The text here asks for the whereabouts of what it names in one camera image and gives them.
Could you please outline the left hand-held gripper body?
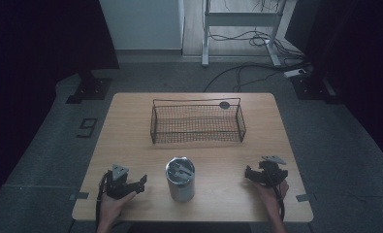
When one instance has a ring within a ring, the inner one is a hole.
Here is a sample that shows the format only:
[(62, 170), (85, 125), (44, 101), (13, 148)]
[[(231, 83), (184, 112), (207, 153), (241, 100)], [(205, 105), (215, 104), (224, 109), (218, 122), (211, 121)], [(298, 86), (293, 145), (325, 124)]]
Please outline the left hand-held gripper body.
[(105, 192), (113, 199), (121, 199), (133, 192), (130, 189), (132, 183), (127, 183), (129, 169), (113, 164), (105, 174)]

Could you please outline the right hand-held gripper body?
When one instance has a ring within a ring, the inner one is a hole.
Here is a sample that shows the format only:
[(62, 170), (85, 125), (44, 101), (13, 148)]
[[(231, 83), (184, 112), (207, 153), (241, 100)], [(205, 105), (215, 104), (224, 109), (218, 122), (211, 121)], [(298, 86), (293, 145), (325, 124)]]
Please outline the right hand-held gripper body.
[(288, 171), (280, 168), (280, 165), (285, 165), (286, 162), (276, 156), (263, 156), (263, 160), (259, 162), (260, 183), (265, 186), (276, 186), (282, 183), (288, 177)]

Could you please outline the silver steel tumbler with lid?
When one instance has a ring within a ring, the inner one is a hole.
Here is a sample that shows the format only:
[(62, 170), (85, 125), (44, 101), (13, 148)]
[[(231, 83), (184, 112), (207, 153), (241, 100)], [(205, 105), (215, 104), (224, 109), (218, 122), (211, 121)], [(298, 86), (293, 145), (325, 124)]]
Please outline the silver steel tumbler with lid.
[(174, 157), (165, 171), (170, 194), (180, 203), (190, 201), (195, 194), (195, 167), (187, 157)]

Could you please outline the black wire mesh basket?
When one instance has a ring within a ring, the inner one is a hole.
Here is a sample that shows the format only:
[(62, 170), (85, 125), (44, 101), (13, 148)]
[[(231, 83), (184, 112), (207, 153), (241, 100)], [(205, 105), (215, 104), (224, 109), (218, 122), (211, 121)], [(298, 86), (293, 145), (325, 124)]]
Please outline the black wire mesh basket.
[[(219, 104), (226, 101), (229, 109)], [(244, 140), (246, 126), (241, 99), (154, 99), (150, 120), (153, 144), (202, 141), (238, 142)]]

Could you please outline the person's left hand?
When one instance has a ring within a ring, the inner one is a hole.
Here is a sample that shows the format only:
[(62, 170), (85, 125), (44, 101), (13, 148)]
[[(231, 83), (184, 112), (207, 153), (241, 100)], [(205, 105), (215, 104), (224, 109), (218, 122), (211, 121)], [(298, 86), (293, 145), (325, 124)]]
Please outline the person's left hand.
[(114, 224), (117, 218), (120, 216), (123, 207), (131, 201), (137, 193), (135, 191), (127, 194), (121, 199), (113, 199), (107, 193), (102, 195), (101, 205), (100, 205), (100, 224)]

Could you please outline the person's right hand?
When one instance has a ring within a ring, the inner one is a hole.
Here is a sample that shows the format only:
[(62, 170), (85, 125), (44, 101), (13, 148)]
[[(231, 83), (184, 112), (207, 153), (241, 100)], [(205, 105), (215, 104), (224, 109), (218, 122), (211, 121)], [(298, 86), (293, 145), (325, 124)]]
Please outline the person's right hand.
[[(269, 213), (278, 215), (280, 210), (280, 206), (278, 204), (279, 198), (276, 196), (274, 190), (272, 188), (264, 187), (259, 183), (254, 183), (253, 185), (257, 189), (260, 200), (265, 205), (266, 210)], [(283, 181), (278, 188), (281, 198), (284, 199), (289, 189), (289, 184), (286, 181)]]

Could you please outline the black stand base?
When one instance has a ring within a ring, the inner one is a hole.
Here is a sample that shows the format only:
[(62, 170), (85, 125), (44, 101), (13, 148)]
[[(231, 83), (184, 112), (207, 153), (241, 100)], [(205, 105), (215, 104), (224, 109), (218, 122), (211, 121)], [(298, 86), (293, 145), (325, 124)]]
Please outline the black stand base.
[(112, 84), (110, 78), (95, 78), (90, 71), (80, 72), (80, 84), (67, 104), (80, 104), (83, 100), (104, 100)]
[(300, 100), (322, 100), (328, 104), (341, 103), (334, 87), (326, 78), (317, 79), (300, 75), (291, 78), (290, 81)]

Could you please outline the white power strip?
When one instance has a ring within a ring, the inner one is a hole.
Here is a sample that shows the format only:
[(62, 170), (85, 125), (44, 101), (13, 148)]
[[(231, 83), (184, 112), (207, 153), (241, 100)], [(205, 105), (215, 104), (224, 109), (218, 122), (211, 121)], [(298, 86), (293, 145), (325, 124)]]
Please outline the white power strip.
[(305, 73), (306, 73), (305, 69), (296, 69), (296, 70), (291, 70), (291, 71), (284, 72), (283, 76), (285, 78), (292, 78), (292, 77), (296, 77), (296, 76), (299, 76), (299, 75), (304, 75)]

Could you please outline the dark curtain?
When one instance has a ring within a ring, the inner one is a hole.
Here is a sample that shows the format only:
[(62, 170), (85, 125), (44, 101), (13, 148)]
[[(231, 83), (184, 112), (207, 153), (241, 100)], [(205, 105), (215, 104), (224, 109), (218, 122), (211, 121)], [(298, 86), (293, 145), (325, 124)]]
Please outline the dark curtain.
[(117, 66), (100, 0), (0, 0), (0, 188), (43, 123), (57, 83)]
[(383, 0), (296, 0), (285, 39), (383, 152)]

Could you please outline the white cabinet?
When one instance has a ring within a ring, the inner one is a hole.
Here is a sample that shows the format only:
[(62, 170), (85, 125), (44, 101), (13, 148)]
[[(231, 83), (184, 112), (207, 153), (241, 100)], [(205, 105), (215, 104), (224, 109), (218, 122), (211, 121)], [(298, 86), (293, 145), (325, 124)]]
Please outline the white cabinet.
[(182, 50), (184, 0), (100, 0), (116, 50)]

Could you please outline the white metal desk frame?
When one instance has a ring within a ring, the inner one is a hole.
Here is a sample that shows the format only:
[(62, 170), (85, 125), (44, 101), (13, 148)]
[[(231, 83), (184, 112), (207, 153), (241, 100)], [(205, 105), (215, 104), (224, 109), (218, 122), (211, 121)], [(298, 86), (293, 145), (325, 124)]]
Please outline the white metal desk frame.
[(202, 42), (202, 66), (208, 67), (209, 65), (209, 52), (208, 52), (208, 32), (212, 26), (254, 26), (254, 27), (271, 27), (272, 32), (266, 41), (266, 49), (270, 56), (271, 62), (274, 67), (281, 65), (280, 60), (276, 53), (276, 34), (279, 29), (280, 22), (283, 17), (284, 9), (287, 0), (282, 0), (278, 4), (278, 9), (275, 12), (265, 13), (218, 13), (210, 11), (210, 0), (203, 0), (203, 28), (204, 37)]

